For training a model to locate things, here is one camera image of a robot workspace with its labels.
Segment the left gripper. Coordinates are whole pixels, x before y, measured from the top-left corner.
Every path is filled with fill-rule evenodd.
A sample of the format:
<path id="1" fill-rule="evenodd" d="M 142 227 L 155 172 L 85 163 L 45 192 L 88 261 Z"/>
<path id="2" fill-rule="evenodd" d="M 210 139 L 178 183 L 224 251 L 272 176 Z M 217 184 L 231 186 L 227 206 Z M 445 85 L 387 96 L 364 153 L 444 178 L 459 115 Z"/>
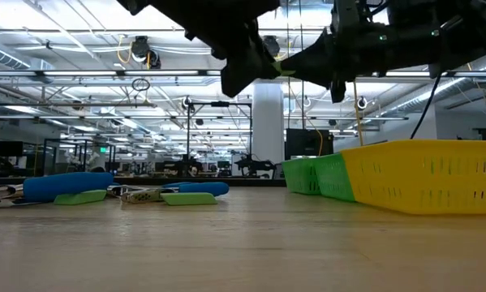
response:
<path id="1" fill-rule="evenodd" d="M 221 90 L 235 97 L 255 79 L 280 75 L 274 57 L 257 33 L 258 7 L 187 7 L 187 34 L 210 46 L 217 58 L 226 58 L 221 70 Z"/>

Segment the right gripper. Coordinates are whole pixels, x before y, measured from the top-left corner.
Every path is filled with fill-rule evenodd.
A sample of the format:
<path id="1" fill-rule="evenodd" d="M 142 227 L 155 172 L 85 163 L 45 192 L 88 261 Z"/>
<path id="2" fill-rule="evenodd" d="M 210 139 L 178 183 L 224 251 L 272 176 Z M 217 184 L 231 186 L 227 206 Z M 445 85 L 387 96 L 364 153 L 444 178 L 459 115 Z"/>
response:
<path id="1" fill-rule="evenodd" d="M 312 45 L 281 61 L 281 70 L 291 72 L 297 79 L 332 78 L 332 101 L 343 101 L 346 82 L 355 81 L 357 75 L 370 69 L 365 61 L 366 50 L 378 45 L 379 41 L 372 37 L 378 37 L 378 32 L 384 27 L 384 24 L 374 23 L 373 17 L 388 6 L 389 0 L 368 1 L 334 0 L 330 24 L 332 34 L 324 29 Z"/>

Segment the green Ticonderoga eraser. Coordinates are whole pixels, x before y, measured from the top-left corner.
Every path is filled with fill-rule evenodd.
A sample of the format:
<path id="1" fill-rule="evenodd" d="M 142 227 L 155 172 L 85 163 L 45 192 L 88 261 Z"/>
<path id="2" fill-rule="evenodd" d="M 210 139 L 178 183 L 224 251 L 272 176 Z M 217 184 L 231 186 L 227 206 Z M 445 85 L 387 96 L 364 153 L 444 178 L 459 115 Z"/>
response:
<path id="1" fill-rule="evenodd" d="M 161 199 L 169 206 L 217 204 L 217 200 L 212 194 L 203 192 L 164 193 L 161 194 Z"/>
<path id="2" fill-rule="evenodd" d="M 272 78 L 276 79 L 277 77 L 281 76 L 292 76 L 296 73 L 294 70 L 287 70 L 282 67 L 282 62 L 273 62 L 272 67 L 274 69 L 274 72 L 272 73 Z"/>
<path id="3" fill-rule="evenodd" d="M 107 190 L 85 191 L 78 194 L 58 195 L 55 205 L 79 205 L 102 201 L 106 197 Z"/>

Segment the white building column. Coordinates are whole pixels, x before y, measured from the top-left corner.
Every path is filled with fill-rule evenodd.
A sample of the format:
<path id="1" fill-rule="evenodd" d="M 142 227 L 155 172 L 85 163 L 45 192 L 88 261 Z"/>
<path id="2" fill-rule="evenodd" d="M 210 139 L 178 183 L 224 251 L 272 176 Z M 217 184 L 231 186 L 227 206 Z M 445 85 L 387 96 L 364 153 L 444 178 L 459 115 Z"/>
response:
<path id="1" fill-rule="evenodd" d="M 258 160 L 284 158 L 283 91 L 280 84 L 255 84 L 252 100 L 252 148 Z"/>

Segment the black mesh computer case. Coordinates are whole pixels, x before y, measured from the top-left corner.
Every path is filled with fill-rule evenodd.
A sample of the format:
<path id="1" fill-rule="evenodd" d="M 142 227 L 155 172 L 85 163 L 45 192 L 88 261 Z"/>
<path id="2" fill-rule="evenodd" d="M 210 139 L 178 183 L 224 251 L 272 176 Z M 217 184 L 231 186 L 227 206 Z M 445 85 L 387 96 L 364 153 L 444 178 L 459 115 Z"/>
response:
<path id="1" fill-rule="evenodd" d="M 286 129 L 285 159 L 333 154 L 333 135 L 325 130 Z"/>

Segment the small green plastic basket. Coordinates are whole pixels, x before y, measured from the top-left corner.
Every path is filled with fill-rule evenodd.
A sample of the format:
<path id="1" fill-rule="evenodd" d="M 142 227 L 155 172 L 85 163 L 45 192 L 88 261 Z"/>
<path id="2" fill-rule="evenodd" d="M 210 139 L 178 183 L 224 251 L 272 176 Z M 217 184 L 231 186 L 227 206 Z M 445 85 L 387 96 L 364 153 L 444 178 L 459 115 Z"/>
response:
<path id="1" fill-rule="evenodd" d="M 289 192 L 302 195 L 320 195 L 314 158 L 299 158 L 282 163 L 282 170 Z"/>

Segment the medium green plastic basket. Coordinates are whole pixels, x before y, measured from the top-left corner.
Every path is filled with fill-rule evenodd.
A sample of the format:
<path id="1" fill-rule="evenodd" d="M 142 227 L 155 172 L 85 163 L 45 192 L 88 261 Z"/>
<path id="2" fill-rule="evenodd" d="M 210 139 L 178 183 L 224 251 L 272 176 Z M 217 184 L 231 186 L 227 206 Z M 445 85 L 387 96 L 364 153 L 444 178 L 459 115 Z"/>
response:
<path id="1" fill-rule="evenodd" d="M 318 157 L 314 160 L 320 193 L 324 197 L 355 202 L 346 163 L 340 153 Z"/>

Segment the yellow plastic basket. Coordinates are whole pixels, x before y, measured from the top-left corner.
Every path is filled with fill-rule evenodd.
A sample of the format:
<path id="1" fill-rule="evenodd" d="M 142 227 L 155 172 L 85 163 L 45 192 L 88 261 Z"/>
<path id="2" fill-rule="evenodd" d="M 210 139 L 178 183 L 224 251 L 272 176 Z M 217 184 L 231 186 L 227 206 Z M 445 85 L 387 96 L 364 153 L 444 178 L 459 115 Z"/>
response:
<path id="1" fill-rule="evenodd" d="M 360 203 L 418 215 L 486 215 L 486 141 L 397 140 L 341 154 Z"/>

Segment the black monitor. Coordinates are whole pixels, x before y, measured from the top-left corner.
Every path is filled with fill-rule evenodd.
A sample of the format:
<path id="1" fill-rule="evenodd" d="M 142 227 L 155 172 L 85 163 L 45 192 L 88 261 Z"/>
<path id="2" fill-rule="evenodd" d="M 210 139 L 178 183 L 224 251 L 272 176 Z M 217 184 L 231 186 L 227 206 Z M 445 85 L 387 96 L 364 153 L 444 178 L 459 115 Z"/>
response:
<path id="1" fill-rule="evenodd" d="M 21 157 L 23 150 L 22 141 L 0 141 L 0 157 Z"/>

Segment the black robot station frame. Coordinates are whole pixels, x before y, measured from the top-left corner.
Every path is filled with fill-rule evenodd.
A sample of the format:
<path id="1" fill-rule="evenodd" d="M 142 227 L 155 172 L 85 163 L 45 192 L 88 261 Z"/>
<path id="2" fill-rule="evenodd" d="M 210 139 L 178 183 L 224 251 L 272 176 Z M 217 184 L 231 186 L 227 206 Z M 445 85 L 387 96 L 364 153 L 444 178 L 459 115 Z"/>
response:
<path id="1" fill-rule="evenodd" d="M 185 158 L 185 161 L 186 162 L 189 162 L 190 160 L 190 154 L 191 154 L 191 121 L 192 121 L 192 118 L 193 118 L 193 115 L 191 113 L 191 108 L 195 105 L 198 105 L 199 108 L 195 110 L 194 114 L 198 114 L 204 106 L 210 106 L 210 107 L 213 107 L 213 108 L 230 108 L 231 106 L 235 106 L 236 108 L 240 109 L 241 106 L 245 105 L 249 108 L 249 110 L 252 110 L 252 104 L 249 104 L 249 103 L 242 103 L 242 104 L 238 104 L 238 103 L 235 103 L 235 102 L 228 102 L 228 101 L 211 101 L 211 102 L 193 102 L 193 101 L 189 101 L 188 104 L 187 104 L 187 157 Z M 250 112 L 250 114 L 246 114 L 245 112 L 243 112 L 245 115 L 246 115 L 246 119 L 249 120 L 250 122 L 250 126 L 249 126 L 249 129 L 247 130 L 248 134 L 249 134 L 249 138 L 247 139 L 247 143 L 246 145 L 248 146 L 248 149 L 247 149 L 247 155 L 248 156 L 251 156 L 253 154 L 252 152 L 252 138 L 253 138 L 253 114 L 252 112 Z"/>

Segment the black aluminium table frame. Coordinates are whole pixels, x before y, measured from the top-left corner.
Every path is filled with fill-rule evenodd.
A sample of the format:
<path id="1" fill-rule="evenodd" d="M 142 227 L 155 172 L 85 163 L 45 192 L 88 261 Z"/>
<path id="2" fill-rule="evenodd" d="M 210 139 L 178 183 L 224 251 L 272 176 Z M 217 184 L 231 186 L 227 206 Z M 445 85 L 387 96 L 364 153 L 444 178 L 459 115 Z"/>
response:
<path id="1" fill-rule="evenodd" d="M 0 178 L 0 185 L 19 185 L 25 178 Z M 284 179 L 264 178 L 128 178 L 115 177 L 115 183 L 136 186 L 162 186 L 170 183 L 213 183 L 222 182 L 230 187 L 286 187 Z"/>

